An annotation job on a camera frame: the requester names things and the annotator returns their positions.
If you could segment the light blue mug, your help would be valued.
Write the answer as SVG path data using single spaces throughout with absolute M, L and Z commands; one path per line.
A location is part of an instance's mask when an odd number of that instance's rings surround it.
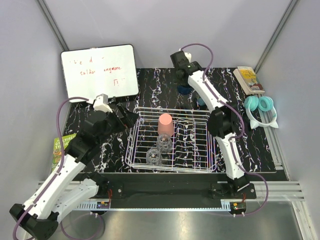
M 196 103 L 197 103 L 199 106 L 205 106 L 205 105 L 206 105 L 206 103 L 204 102 L 204 100 L 203 100 L 199 95 L 196 96 Z

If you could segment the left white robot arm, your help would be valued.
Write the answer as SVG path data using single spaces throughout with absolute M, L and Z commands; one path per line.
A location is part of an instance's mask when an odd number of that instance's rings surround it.
M 98 154 L 111 135 L 132 128 L 139 118 L 121 103 L 116 105 L 121 117 L 106 104 L 94 107 L 76 136 L 61 152 L 61 160 L 41 187 L 23 204 L 15 203 L 9 213 L 35 240 L 49 239 L 59 223 L 81 202 L 111 195 L 108 179 L 97 172 L 87 174 L 80 185 L 64 193 L 70 182 Z

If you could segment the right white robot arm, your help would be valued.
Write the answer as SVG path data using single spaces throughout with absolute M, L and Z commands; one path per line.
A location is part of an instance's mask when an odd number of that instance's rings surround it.
M 239 198 L 250 184 L 236 144 L 239 113 L 233 111 L 230 103 L 214 88 L 200 64 L 191 62 L 191 54 L 180 50 L 170 55 L 170 59 L 177 78 L 198 93 L 210 112 L 207 130 L 217 140 L 224 159 L 228 195 Z

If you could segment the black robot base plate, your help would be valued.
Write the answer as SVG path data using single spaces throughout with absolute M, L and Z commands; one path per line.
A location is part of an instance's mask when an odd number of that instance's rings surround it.
M 270 189 L 285 180 L 284 172 L 248 175 L 249 186 L 231 192 L 224 173 L 101 173 L 112 191 L 113 209 L 213 209 L 222 200 L 257 200 L 258 185 Z

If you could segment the dark blue mug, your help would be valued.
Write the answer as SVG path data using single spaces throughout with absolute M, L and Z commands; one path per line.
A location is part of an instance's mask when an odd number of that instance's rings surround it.
M 177 86 L 177 91 L 181 95 L 189 95 L 194 91 L 194 89 L 192 87 L 190 87 L 190 86 L 178 85 Z

